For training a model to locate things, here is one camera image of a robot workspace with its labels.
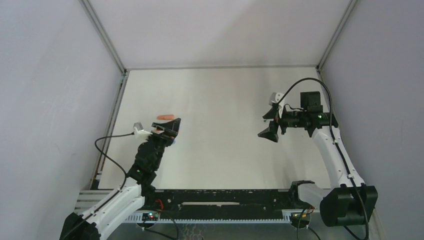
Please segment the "orange translucent highlighter pen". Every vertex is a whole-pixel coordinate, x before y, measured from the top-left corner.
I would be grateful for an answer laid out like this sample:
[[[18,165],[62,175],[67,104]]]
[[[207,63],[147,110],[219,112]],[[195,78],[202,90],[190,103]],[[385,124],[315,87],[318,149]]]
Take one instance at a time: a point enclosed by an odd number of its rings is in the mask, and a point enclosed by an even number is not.
[[[175,116],[173,114],[163,114],[163,115],[158,115],[156,119],[160,121],[172,121],[175,119]]]

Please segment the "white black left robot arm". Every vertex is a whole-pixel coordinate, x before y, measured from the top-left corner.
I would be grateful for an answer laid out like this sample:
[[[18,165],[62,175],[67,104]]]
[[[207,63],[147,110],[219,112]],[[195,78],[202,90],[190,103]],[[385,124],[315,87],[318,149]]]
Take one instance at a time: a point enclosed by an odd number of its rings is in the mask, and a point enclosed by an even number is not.
[[[61,240],[106,240],[124,220],[141,209],[155,192],[156,178],[165,149],[179,134],[181,119],[152,123],[145,130],[140,122],[133,125],[129,136],[140,139],[134,162],[129,170],[112,160],[124,179],[106,197],[82,213],[71,213],[64,221]]]

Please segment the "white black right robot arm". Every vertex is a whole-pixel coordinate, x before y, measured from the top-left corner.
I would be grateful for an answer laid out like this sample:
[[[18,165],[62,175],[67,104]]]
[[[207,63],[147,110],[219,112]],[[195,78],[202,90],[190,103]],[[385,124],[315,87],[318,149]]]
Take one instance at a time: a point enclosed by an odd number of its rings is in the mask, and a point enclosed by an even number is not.
[[[258,137],[278,142],[278,130],[285,134],[288,128],[307,131],[319,150],[326,167],[330,189],[323,189],[311,180],[292,182],[290,191],[295,201],[320,212],[327,227],[344,227],[355,239],[350,226],[365,227],[363,239],[370,238],[370,218],[378,199],[377,189],[367,185],[355,170],[342,141],[334,115],[324,111],[318,91],[300,93],[300,108],[287,107],[285,95],[274,92],[270,96],[271,109],[263,116],[268,127]]]

